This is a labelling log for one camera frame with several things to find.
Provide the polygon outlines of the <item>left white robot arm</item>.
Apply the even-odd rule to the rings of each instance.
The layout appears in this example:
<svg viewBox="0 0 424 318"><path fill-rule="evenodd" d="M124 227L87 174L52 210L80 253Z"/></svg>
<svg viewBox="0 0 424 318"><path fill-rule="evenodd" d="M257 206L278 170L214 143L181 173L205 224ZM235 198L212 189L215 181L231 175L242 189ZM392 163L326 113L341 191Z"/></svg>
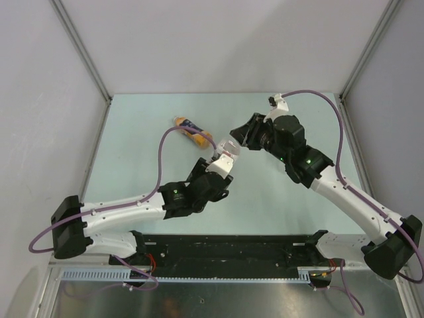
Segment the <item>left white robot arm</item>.
<svg viewBox="0 0 424 318"><path fill-rule="evenodd" d="M209 202L228 196L234 163L226 154L210 162L200 158L186 181L161 185L153 195L86 205L76 195L66 197L51 218L54 257L63 260L84 253L110 254L134 265L142 263L146 257L142 234L117 229L202 212Z"/></svg>

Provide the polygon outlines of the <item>orange milk tea bottle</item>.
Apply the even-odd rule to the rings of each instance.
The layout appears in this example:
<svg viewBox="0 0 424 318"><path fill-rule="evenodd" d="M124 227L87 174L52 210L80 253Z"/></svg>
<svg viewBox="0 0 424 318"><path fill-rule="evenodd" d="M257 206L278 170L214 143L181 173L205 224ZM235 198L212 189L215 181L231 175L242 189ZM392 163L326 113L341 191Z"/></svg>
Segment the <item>orange milk tea bottle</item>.
<svg viewBox="0 0 424 318"><path fill-rule="evenodd" d="M194 122L186 117L175 117L174 126L181 127L178 131L190 139L196 146L201 149L208 148L213 139L212 134L199 128Z"/></svg>

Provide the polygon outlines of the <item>green label tea bottle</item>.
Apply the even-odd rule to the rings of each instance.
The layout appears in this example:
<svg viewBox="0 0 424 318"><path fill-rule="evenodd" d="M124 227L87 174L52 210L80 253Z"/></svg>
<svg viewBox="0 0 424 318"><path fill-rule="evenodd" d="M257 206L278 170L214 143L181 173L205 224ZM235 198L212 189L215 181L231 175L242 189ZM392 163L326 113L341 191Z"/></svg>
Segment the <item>green label tea bottle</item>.
<svg viewBox="0 0 424 318"><path fill-rule="evenodd" d="M240 150L239 143L233 137L227 136L217 143L216 155L219 158L225 154L236 162L240 156Z"/></svg>

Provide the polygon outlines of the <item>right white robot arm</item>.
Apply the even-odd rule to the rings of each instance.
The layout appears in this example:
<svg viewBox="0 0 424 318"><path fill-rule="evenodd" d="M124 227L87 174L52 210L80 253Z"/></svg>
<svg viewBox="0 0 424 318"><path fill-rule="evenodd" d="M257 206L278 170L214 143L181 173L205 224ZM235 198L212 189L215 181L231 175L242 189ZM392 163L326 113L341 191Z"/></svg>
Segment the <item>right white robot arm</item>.
<svg viewBox="0 0 424 318"><path fill-rule="evenodd" d="M296 184L322 195L348 215L365 233L357 240L323 231L305 251L307 261L320 266L329 258L366 264L375 274L392 280L412 257L419 244L422 223L382 207L372 197L337 173L333 161L307 145L304 127L297 117L270 119L253 114L230 135L249 150L265 150L284 163Z"/></svg>

